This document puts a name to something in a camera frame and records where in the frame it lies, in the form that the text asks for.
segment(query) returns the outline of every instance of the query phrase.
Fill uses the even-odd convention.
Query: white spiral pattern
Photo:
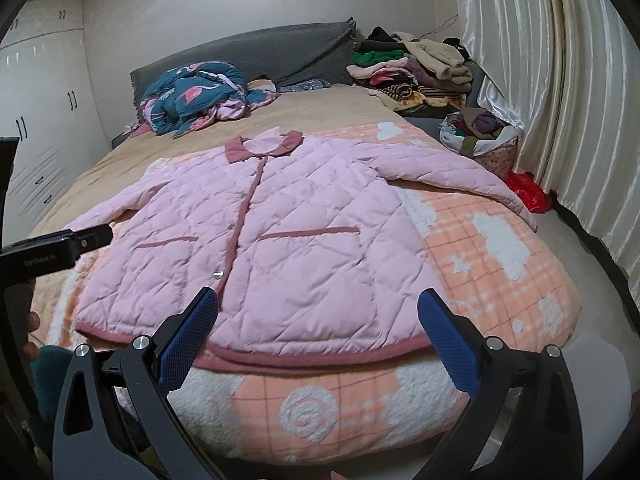
[[[320,386],[293,390],[280,405],[280,425],[289,434],[318,444],[338,422],[338,404],[331,392]]]

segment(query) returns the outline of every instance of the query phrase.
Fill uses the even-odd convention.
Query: mattress
[[[35,234],[60,229],[137,181],[151,164],[274,126],[442,148],[357,88],[284,94],[250,117],[181,139],[149,133],[126,140],[78,179]],[[564,344],[580,311],[577,291],[518,216],[480,196],[408,182],[394,186],[433,258],[453,311],[513,348],[539,351],[549,343]],[[118,225],[114,231],[117,235]],[[96,261],[108,250],[86,254],[71,271],[38,279],[33,308],[43,323],[37,336],[67,348],[87,340],[73,330],[74,309]],[[99,340],[89,343],[108,348]],[[433,351],[302,377],[193,368],[169,400],[205,450],[275,464],[330,462],[417,442],[448,429],[466,403]],[[122,402],[127,405],[126,397]]]

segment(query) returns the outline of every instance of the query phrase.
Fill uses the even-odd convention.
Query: wardrobe
[[[89,80],[82,0],[32,0],[0,43],[0,136],[18,137],[2,244],[28,237],[109,151]]]

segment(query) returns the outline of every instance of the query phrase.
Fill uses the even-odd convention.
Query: headboard
[[[356,23],[304,23],[264,28],[209,41],[171,54],[131,72],[134,104],[146,88],[167,70],[189,63],[224,59],[236,65],[247,81],[266,75],[277,85],[320,77],[329,83],[351,84],[346,67],[353,63]]]

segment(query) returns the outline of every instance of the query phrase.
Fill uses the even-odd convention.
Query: white satin curtain
[[[609,0],[460,0],[481,106],[521,127],[515,171],[598,237],[640,305],[640,50]]]

